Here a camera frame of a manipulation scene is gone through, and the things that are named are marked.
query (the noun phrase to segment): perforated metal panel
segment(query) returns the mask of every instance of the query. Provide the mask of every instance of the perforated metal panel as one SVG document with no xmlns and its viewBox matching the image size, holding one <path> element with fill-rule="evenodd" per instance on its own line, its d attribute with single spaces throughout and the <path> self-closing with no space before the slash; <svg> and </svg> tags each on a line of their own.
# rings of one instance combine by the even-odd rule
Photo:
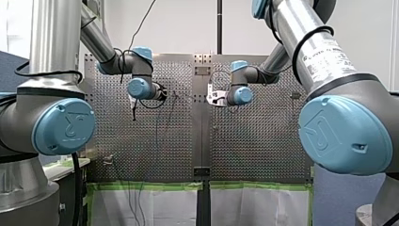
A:
<svg viewBox="0 0 399 226">
<path fill-rule="evenodd" d="M 136 121 L 126 91 L 131 75 L 102 75 L 88 57 L 87 74 L 95 73 L 91 99 L 97 117 L 95 158 L 90 181 L 192 180 L 192 56 L 156 56 L 153 80 L 174 90 L 158 109 L 137 103 Z M 156 101 L 143 101 L 157 106 Z M 105 160 L 113 155 L 112 161 Z"/>
<path fill-rule="evenodd" d="M 263 57 L 214 56 L 214 71 L 229 71 L 234 60 L 259 65 Z M 229 75 L 215 74 L 214 84 L 224 89 Z M 303 151 L 297 122 L 306 99 L 292 71 L 281 74 L 276 85 L 250 85 L 250 105 L 212 108 L 211 180 L 249 180 L 308 183 L 311 161 Z M 300 93 L 299 99 L 291 98 Z"/>
<path fill-rule="evenodd" d="M 133 121 L 126 91 L 130 75 L 121 84 L 119 75 L 99 74 L 88 56 L 83 89 L 97 116 L 96 135 L 87 147 L 93 160 L 88 179 L 192 181 L 194 166 L 201 164 L 211 167 L 211 180 L 310 183 L 311 161 L 297 134 L 306 95 L 291 71 L 276 85 L 250 85 L 255 100 L 238 110 L 203 102 L 209 76 L 195 75 L 195 67 L 202 63 L 213 72 L 228 72 L 238 59 L 258 65 L 265 56 L 212 56 L 212 63 L 208 56 L 205 65 L 198 56 L 157 55 L 153 78 L 175 90 L 177 99 L 172 95 L 156 110 L 138 104 Z M 217 73 L 213 80 L 217 89 L 226 89 L 230 78 Z M 296 93 L 300 98 L 291 98 Z M 104 162 L 111 155 L 113 162 Z"/>
</svg>

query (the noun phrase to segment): light blue joint cap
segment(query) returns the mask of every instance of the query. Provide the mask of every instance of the light blue joint cap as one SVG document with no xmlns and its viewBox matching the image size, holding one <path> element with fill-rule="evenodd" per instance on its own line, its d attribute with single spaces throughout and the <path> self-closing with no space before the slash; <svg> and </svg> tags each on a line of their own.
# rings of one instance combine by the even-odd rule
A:
<svg viewBox="0 0 399 226">
<path fill-rule="evenodd" d="M 99 62 L 96 62 L 96 68 L 97 68 L 97 70 L 98 70 L 100 73 L 102 73 L 102 74 L 107 74 L 107 73 L 103 70 L 103 68 L 101 67 L 101 64 L 100 64 Z"/>
<path fill-rule="evenodd" d="M 145 100 L 151 94 L 151 87 L 146 80 L 142 78 L 134 78 L 129 82 L 127 92 L 138 100 Z"/>
<path fill-rule="evenodd" d="M 255 19 L 263 19 L 268 0 L 252 0 L 252 16 Z"/>
<path fill-rule="evenodd" d="M 150 48 L 145 46 L 136 46 L 133 48 L 133 52 L 152 62 L 152 50 Z"/>
<path fill-rule="evenodd" d="M 308 102 L 299 117 L 299 136 L 311 159 L 332 172 L 372 175 L 391 163 L 391 137 L 365 106 L 341 96 Z"/>
<path fill-rule="evenodd" d="M 32 143 L 37 152 L 62 155 L 79 151 L 91 139 L 95 117 L 91 106 L 68 98 L 47 108 L 36 121 Z"/>
<path fill-rule="evenodd" d="M 233 73 L 233 72 L 243 69 L 247 66 L 248 66 L 248 62 L 246 62 L 244 60 L 237 60 L 231 64 L 230 69 L 231 69 L 231 72 Z"/>
<path fill-rule="evenodd" d="M 248 87 L 241 87 L 234 93 L 234 102 L 236 105 L 247 105 L 252 102 L 253 93 Z"/>
</svg>

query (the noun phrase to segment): green tape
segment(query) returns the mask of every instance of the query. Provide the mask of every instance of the green tape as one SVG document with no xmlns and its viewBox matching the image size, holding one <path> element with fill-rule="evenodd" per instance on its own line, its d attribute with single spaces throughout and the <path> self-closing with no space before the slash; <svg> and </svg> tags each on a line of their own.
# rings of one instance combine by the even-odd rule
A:
<svg viewBox="0 0 399 226">
<path fill-rule="evenodd" d="M 91 183 L 88 189 L 99 190 L 147 190 L 147 191 L 190 191 L 202 190 L 202 183 L 147 183 L 117 181 L 111 183 Z"/>
<path fill-rule="evenodd" d="M 309 191 L 307 185 L 290 185 L 265 182 L 210 182 L 211 189 L 230 190 L 242 188 L 260 188 L 269 190 Z"/>
<path fill-rule="evenodd" d="M 307 185 L 309 187 L 309 210 L 308 210 L 308 226 L 313 225 L 313 185 Z"/>
<path fill-rule="evenodd" d="M 314 166 L 311 167 L 311 178 L 314 178 Z"/>
<path fill-rule="evenodd" d="M 91 226 L 91 216 L 92 216 L 92 208 L 93 208 L 93 197 L 94 197 L 94 190 L 90 189 L 90 186 L 88 186 L 88 226 Z"/>
<path fill-rule="evenodd" d="M 87 158 L 79 158 L 79 165 L 80 165 L 81 163 L 83 163 L 83 162 L 86 162 L 86 161 L 88 161 Z M 68 161 L 62 162 L 62 163 L 61 163 L 61 167 L 73 167 L 73 162 L 72 162 L 72 160 L 68 160 Z"/>
</svg>

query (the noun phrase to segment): logo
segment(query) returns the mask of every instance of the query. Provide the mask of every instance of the logo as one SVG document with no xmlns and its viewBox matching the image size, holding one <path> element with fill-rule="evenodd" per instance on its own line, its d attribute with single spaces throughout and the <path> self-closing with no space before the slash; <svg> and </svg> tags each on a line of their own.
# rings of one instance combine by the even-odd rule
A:
<svg viewBox="0 0 399 226">
<path fill-rule="evenodd" d="M 340 141 L 336 136 L 328 120 L 320 111 L 303 128 L 307 139 L 319 157 L 326 155 L 340 146 Z"/>
<path fill-rule="evenodd" d="M 68 122 L 68 126 L 65 129 L 65 136 L 69 138 L 76 137 L 77 132 L 76 129 L 78 128 L 79 124 L 82 123 L 85 118 L 88 117 L 88 114 L 85 113 L 72 113 L 69 112 L 65 119 Z"/>
</svg>

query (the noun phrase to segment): printed label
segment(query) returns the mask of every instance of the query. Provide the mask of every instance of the printed label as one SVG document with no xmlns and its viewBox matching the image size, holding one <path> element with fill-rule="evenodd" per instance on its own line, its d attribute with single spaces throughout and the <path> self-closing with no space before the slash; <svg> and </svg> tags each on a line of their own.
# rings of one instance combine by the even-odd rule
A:
<svg viewBox="0 0 399 226">
<path fill-rule="evenodd" d="M 324 40 L 322 46 L 302 58 L 313 82 L 324 81 L 328 77 L 339 78 L 356 69 L 335 40 Z"/>
</svg>

